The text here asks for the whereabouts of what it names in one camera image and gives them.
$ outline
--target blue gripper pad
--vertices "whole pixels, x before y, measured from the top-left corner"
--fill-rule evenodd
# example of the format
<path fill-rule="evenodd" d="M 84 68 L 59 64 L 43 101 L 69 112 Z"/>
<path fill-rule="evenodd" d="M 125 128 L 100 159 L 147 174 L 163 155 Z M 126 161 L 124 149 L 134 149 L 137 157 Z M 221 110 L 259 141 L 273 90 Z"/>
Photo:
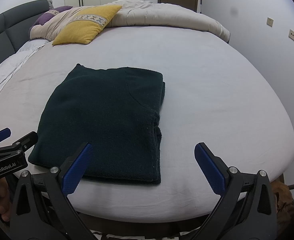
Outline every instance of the blue gripper pad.
<path fill-rule="evenodd" d="M 88 143 L 63 177 L 61 185 L 65 197 L 75 191 L 93 157 L 93 147 Z"/>
<path fill-rule="evenodd" d="M 0 131 L 0 142 L 7 139 L 9 136 L 11 136 L 11 130 L 9 128 L 5 128 Z"/>
<path fill-rule="evenodd" d="M 208 180 L 213 192 L 217 195 L 223 196 L 226 192 L 225 179 L 214 161 L 211 159 L 215 158 L 215 156 L 211 153 L 212 156 L 210 157 L 210 153 L 206 152 L 201 143 L 198 143 L 195 147 L 195 159 Z"/>

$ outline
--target folded sweater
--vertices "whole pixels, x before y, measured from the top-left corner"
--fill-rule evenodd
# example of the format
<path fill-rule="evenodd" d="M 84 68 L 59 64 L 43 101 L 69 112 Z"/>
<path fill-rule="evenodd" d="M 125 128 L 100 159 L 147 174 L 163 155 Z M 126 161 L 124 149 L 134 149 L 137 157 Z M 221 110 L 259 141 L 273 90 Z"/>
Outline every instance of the folded sweater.
<path fill-rule="evenodd" d="M 60 166 L 89 142 L 94 159 L 85 176 L 159 184 L 158 124 L 164 94 L 161 73 L 77 64 L 50 96 L 28 161 Z"/>

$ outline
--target electrical socket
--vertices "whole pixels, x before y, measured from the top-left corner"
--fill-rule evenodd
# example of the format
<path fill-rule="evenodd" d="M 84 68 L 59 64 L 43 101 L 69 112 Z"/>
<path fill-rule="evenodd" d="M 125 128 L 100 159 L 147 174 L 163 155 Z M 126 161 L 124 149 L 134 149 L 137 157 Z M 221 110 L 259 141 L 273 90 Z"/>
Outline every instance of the electrical socket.
<path fill-rule="evenodd" d="M 267 18 L 267 25 L 272 27 L 273 24 L 274 24 L 274 20 L 268 17 Z"/>
<path fill-rule="evenodd" d="M 292 29 L 289 31 L 289 38 L 294 40 L 294 31 Z"/>

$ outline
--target headboard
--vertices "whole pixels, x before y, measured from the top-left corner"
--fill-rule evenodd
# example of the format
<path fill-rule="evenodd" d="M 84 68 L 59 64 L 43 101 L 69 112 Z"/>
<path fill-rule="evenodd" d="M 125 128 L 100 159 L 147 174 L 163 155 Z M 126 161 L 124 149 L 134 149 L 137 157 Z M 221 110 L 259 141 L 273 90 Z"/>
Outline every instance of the headboard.
<path fill-rule="evenodd" d="M 0 64 L 28 41 L 28 29 L 48 10 L 48 0 L 36 0 L 0 14 Z"/>

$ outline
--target mattress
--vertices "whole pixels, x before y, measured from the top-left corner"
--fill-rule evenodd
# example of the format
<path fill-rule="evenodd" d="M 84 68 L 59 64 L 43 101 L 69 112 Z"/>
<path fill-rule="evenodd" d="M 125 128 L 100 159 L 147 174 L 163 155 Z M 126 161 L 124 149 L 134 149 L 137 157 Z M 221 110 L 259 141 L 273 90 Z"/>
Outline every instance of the mattress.
<path fill-rule="evenodd" d="M 146 223 L 209 213 L 219 196 L 195 161 L 194 147 L 199 142 L 205 142 L 228 166 L 246 173 L 263 169 L 271 180 L 294 159 L 290 119 L 254 66 L 209 32 L 161 26 L 108 28 L 88 45 L 44 45 L 0 92 L 0 130 L 12 131 L 0 146 L 37 130 L 48 98 L 77 63 L 93 69 L 155 70 L 166 83 L 159 123 L 161 183 L 82 179 L 68 196 L 79 212 Z M 32 164 L 28 170 L 46 171 Z"/>

